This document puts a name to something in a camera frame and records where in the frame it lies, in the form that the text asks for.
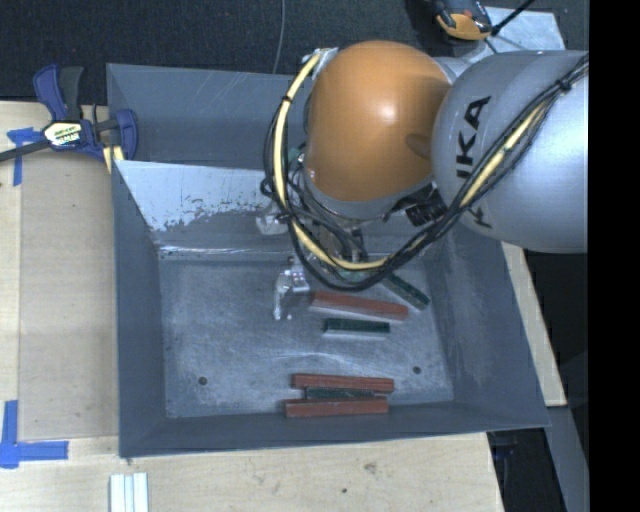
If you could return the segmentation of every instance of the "gray surface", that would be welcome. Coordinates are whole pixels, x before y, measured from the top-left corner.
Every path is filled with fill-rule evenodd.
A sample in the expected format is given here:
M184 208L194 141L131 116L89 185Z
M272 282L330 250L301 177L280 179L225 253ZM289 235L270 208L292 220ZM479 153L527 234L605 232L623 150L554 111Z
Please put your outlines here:
M176 83L172 74L191 76L202 86L201 75L183 70L165 70L164 92L159 82L136 80L135 67L112 71L126 75L110 80L120 84L118 108L136 112L168 101ZM209 76L205 85L215 90L218 75ZM286 82L280 84L283 89ZM128 96L124 83L135 93ZM148 94L140 92L149 88ZM246 97L229 92L225 100L233 113L233 103ZM252 101L263 99L254 96ZM172 109L165 114L181 115ZM268 125L270 116L257 120L258 128ZM202 146L234 124L225 118L215 121L206 140L202 135ZM180 122L189 129L189 119ZM177 125L178 119L169 124ZM152 125L147 129L154 130ZM230 140L235 146L226 150L261 155L262 145L247 147L245 142ZM171 155L168 160L174 162ZM261 235L256 228L258 206L246 198L257 201L257 173L239 162L227 162L229 168L208 164L217 167L118 162L114 169L121 455L547 424L500 243L463 226L454 228L406 269L405 277L432 299L424 313L413 311L404 325L392 326L406 336L373 341L368 350L360 341L338 344L317 336L322 316L308 314L304 304L290 310L294 319L289 322L271 320L271 290L291 254L290 240L287 235ZM202 201L194 204L196 199ZM403 217L369 229L371 252L406 240L407 229L410 224ZM389 297L384 289L371 292ZM269 360L274 355L284 357ZM414 373L414 366L422 371ZM278 397L291 396L288 372L347 369L380 371L397 379L388 415L295 421L268 412L277 409ZM198 384L200 377L207 383ZM265 402L258 403L257 389Z
M19 118L26 122L26 116ZM114 435L109 176L104 165L80 155L46 152L25 158L24 171L18 438Z
M513 12L512 9L500 7L485 5L485 8L493 25L497 25ZM512 19L497 36L489 36L487 42L480 41L477 48L460 58L439 56L436 60L448 68L449 77L454 81L470 64L486 59L494 53L564 49L564 41L553 13L527 10Z
M110 112L135 107L140 161L262 169L265 135L289 83L283 75L107 66ZM292 146L304 140L309 84L291 107Z
M273 319L282 267L255 258L160 266L169 416L276 412L281 400L302 397L290 386L300 372L392 378L391 405L453 398L432 309L411 312L382 339L323 336L323 318L336 315L309 311L306 297L287 310L291 320ZM407 277L424 282L424 266ZM360 295L397 300L381 287Z

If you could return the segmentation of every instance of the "wooden table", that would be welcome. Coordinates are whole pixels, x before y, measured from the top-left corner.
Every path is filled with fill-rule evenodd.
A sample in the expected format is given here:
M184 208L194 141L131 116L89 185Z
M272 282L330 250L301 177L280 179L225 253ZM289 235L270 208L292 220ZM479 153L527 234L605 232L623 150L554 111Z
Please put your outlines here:
M47 122L39 104L0 102L0 150L13 147L7 130ZM104 511L109 476L137 472L154 512L504 510L484 434L120 459L107 171L44 151L24 159L14 187L13 165L0 164L0 400L20 398L21 439L75 434L68 460L0 469L1 510ZM57 256L44 251L52 237L66 241ZM523 253L504 248L546 403L565 405Z

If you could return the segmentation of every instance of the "blue clamp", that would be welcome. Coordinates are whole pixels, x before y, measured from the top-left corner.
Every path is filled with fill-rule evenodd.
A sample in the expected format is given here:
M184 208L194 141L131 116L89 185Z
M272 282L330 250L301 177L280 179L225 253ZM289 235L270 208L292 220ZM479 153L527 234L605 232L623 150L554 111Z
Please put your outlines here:
M34 75L33 86L38 101L47 107L51 123L42 129L39 140L0 152L0 162L50 148L54 151L74 151L105 163L105 145L100 141L100 132L115 128L119 128L119 145L123 156L128 160L133 159L138 147L135 114L132 110L122 109L116 112L115 119L98 123L94 109L93 122L83 119L82 109L78 105L78 85L82 72L81 67L59 68L57 64L51 64ZM21 180L22 162L14 167L14 185Z
M15 469L20 462L31 460L64 460L68 458L69 441L41 441L18 443L18 401L4 404L0 468Z
M82 119L82 109L78 105L78 84L84 71L81 67L60 68L57 64L50 64L38 71L33 77L33 87L42 103L51 114L51 124L42 133L50 142L54 151L75 151L104 162L104 144L100 142L99 131L104 124L96 120L91 123ZM134 157L138 147L138 132L133 111L123 109L116 112L117 126L120 128L120 146L127 159ZM69 135L64 133L61 138L57 131L67 129L68 124L56 123L68 121L75 126L75 131Z
M17 148L21 147L25 142L39 142L44 139L42 132L34 130L32 127L21 128L18 130L9 130L7 132L9 140L15 144ZM13 166L13 186L17 187L22 183L22 157L17 156L15 165Z

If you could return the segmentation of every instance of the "red wooden block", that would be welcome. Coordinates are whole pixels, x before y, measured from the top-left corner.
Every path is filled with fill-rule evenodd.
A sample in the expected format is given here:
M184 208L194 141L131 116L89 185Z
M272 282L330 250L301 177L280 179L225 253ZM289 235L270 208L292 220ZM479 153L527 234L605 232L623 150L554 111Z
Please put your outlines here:
M350 416L356 414L385 414L389 403L384 396L336 399L293 399L284 401L287 418L315 418L319 416Z
M294 373L291 377L291 387L357 389L376 393L392 393L393 379L381 377L345 377L342 375L321 375L313 373Z
M310 307L397 321L405 320L409 315L409 308L404 304L327 291L314 292Z

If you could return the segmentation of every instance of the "black cable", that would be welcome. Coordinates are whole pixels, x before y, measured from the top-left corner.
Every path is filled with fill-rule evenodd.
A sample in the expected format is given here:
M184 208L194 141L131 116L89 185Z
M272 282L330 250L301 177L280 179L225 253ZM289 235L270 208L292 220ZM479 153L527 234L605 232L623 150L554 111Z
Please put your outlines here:
M353 247L355 247L360 252L363 260L366 261L367 250L365 249L361 238L360 239L357 238L349 230L344 229L337 222L335 222L334 219L331 218L331 216L329 216L328 214L325 214L323 208L321 208L321 205L317 203L312 196L308 196L308 197L310 200L314 202L314 205L316 206L316 208L315 210L312 211L311 208L308 207L308 205L306 204L306 201L304 200L304 192L302 190L302 187L300 186L299 183L296 183L294 181L295 178L300 175L301 171L302 171L302 165L299 164L296 167L296 169L293 171L291 176L287 176L288 185L294 190L294 192L296 192L296 194L298 195L298 200L300 201L300 206L298 207L294 206L295 213L297 213L298 215L303 215L309 218L310 220L312 220L313 222L315 222L316 224L322 225L325 228L327 228L340 241L343 248L343 252L342 252L343 255L348 254L348 251Z
M498 33L505 27L507 26L509 23L511 23L514 18L516 18L517 16L520 15L520 13L522 11L524 11L527 7L529 7L533 2L535 2L536 0L527 0L525 3L523 3L520 7L518 7L515 11L513 11L511 14L509 14L509 16L507 16L505 19L503 19L500 23L498 23L497 25L495 25L492 29L491 29L491 35L492 36L497 36Z
M484 42L487 43L487 46L491 49L493 53L500 53L498 49L495 46L493 46L493 43L489 41L488 37L484 40Z
M316 237L302 225L302 223L300 222L300 218L294 208L292 208L293 204L291 203L291 200L287 195L285 197L285 204L280 206L283 210L283 213L287 215L287 222L289 225L289 232L291 235L293 247L301 263L311 273L311 275L313 275L320 282L330 288L341 291L365 290L381 281L382 279L388 277L392 272L395 272L398 268L415 257L425 247L442 238L455 225L462 214L468 211L479 199L481 199L487 192L493 189L499 181L501 181L507 174L509 174L511 170L513 170L522 156L526 153L527 149L530 147L533 138L537 134L540 126L542 125L542 122L546 117L546 114L554 104L555 100L566 92L567 87L571 88L576 81L580 80L586 75L586 73L588 72L588 63L589 54L587 53L578 61L578 63L572 70L565 74L565 76L554 82L545 91L541 92L533 100L527 103L520 114L511 123L509 123L507 128L480 158L480 160L474 167L474 170L471 172L471 175L462 185L456 197L449 205L448 210L442 215L440 219L416 233L398 251L390 255L388 259L382 265L380 265L380 267L362 271L346 270L346 272L351 273L352 275L369 274L367 277L360 279L356 283L349 282L349 280L346 279L344 275L340 274L340 271L337 270L338 268L340 268L340 265L329 254L327 254L326 251L324 251L324 254L327 259L329 259L329 261L334 263L337 267L327 268L326 270L331 271L333 276L337 277L342 282L347 282L349 284L341 285L330 281L325 275L323 275L320 271L318 271L318 269L313 266L311 261L309 261L308 256L305 255L304 250L300 245L300 241L295 234L293 222L295 221L297 223L297 225L305 232L305 234L309 237L310 240L312 240L314 244L321 248L322 245L319 243ZM462 206L465 197L469 193L469 190L471 190L471 187L475 185L476 179L484 170L489 160L493 158L497 151L504 151L504 144L509 139L509 137L511 137L513 131L518 128L522 124L522 122L537 108L540 109L539 113L535 118L532 119L532 121L530 122L530 126L527 128L527 131L518 141L517 148L511 149L508 153L505 153L505 160L501 163L501 165L493 170L493 176L485 180L485 182L475 192L474 196L468 202L468 204ZM268 139L273 139L272 133L268 135ZM288 165L283 167L283 169L285 169L287 182L291 183L291 181L289 180ZM271 163L268 163L268 165L265 166L265 171L269 176L273 177L273 168L271 166ZM300 195L301 191L299 189L294 191ZM341 229L337 224L330 223L330 225L332 226L332 229Z

